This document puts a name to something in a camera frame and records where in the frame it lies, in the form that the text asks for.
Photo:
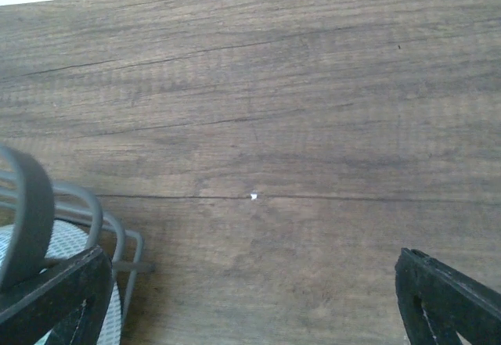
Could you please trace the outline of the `pale celadon ceramic bowl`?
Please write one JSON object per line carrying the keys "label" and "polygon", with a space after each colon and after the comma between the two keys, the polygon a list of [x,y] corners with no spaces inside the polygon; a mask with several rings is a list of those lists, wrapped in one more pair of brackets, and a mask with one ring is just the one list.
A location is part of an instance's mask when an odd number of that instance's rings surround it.
{"label": "pale celadon ceramic bowl", "polygon": [[[9,241],[13,232],[13,225],[1,227],[1,261],[4,260]],[[81,252],[87,242],[88,234],[76,225],[56,220],[52,228],[52,235],[47,250],[47,257],[70,258]],[[121,343],[121,299],[117,283],[114,283],[106,316],[98,345],[119,345]]]}

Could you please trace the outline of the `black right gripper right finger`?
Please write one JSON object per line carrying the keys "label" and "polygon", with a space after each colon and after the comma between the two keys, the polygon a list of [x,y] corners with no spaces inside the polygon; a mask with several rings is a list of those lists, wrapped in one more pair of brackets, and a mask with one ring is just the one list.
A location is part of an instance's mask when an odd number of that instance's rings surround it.
{"label": "black right gripper right finger", "polygon": [[500,343],[500,294],[420,250],[401,249],[395,292],[411,344]]}

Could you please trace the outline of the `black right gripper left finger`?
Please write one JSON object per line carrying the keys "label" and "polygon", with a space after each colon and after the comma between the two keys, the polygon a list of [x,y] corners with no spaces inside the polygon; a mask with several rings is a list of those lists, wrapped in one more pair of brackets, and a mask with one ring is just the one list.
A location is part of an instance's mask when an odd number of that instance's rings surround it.
{"label": "black right gripper left finger", "polygon": [[113,287],[100,246],[61,261],[1,293],[1,343],[96,344]]}

